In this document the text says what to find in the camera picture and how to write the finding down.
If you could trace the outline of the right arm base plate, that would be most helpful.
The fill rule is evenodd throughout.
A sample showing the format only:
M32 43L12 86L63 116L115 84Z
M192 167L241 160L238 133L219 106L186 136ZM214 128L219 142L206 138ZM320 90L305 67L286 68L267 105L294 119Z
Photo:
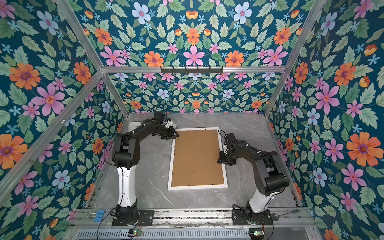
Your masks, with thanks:
M232 209L232 220L234 226L273 225L272 215L269 210L260 213L253 213L248 210Z

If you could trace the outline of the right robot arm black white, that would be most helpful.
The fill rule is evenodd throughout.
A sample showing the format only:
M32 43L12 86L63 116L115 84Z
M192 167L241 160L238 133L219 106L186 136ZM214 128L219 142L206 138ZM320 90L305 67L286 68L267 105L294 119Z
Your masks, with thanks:
M243 211L240 217L251 225L256 225L261 220L270 220L272 217L268 206L290 184L280 166L278 152L259 150L247 141L237 140L232 134L228 134L225 136L223 150L219 153L218 164L233 166L238 159L245 159L252 164L257 189L244 208L237 205L233 205L233 208Z

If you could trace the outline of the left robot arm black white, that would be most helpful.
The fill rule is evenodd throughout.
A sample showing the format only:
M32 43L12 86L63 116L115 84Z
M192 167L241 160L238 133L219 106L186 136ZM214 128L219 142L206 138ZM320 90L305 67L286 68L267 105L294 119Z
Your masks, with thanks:
M154 117L142 122L130 123L131 130L118 134L112 151L112 161L119 177L119 199L111 211L112 226L135 226L140 221L138 199L135 191L135 175L141 159L140 143L148 136L162 140L179 137L175 124L167 117Z

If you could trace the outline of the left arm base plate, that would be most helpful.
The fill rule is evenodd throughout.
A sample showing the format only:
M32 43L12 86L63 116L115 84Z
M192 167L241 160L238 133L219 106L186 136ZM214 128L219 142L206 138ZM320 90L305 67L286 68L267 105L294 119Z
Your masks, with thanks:
M117 213L113 215L113 227L138 227L151 226L154 220L155 211L153 210L133 210L127 213Z

